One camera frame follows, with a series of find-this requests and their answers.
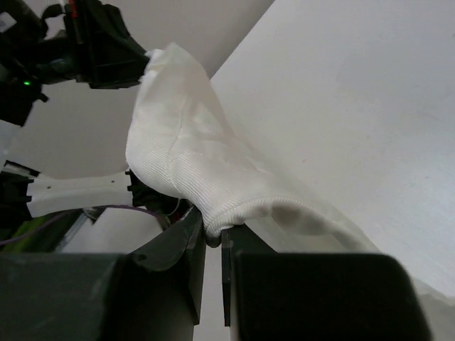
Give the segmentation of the white pleated skirt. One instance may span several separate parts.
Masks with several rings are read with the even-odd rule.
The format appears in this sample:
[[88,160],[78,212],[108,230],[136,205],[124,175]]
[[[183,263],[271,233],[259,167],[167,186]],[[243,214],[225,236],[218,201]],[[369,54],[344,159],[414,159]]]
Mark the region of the white pleated skirt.
[[282,251],[391,254],[425,300],[454,305],[454,100],[403,87],[357,52],[282,49],[215,79],[175,43],[148,52],[126,143],[141,182],[192,202],[208,243],[253,228]]

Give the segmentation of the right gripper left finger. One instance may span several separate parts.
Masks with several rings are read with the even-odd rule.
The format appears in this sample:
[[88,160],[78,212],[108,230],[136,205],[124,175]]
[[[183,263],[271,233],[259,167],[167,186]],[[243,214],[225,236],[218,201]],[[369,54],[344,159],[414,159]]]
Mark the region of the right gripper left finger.
[[1,339],[191,340],[204,261],[195,207],[130,254],[2,254]]

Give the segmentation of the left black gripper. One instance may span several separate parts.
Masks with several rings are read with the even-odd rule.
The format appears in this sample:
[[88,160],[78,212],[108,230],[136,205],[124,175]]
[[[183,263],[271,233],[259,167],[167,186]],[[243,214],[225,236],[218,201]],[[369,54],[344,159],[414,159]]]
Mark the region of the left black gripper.
[[64,1],[38,16],[25,1],[1,2],[1,120],[23,126],[43,86],[69,80],[92,89],[139,84],[149,62],[118,7]]

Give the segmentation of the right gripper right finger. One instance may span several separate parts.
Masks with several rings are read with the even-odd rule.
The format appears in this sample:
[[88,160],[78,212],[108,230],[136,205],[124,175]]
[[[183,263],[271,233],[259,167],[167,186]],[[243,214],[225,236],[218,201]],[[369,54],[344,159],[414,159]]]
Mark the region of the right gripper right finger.
[[431,340],[402,265],[384,254],[281,253],[249,227],[221,235],[233,340]]

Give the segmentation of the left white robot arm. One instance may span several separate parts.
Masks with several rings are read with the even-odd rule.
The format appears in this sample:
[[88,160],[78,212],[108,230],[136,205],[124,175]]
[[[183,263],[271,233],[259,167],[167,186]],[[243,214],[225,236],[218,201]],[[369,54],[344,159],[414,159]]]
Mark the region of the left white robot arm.
[[186,204],[143,184],[130,170],[94,178],[56,180],[8,160],[13,137],[43,87],[74,80],[94,90],[139,84],[149,61],[120,10],[100,1],[61,1],[41,15],[24,1],[1,2],[1,228],[15,232],[37,217],[54,222],[89,207],[148,212],[162,227]]

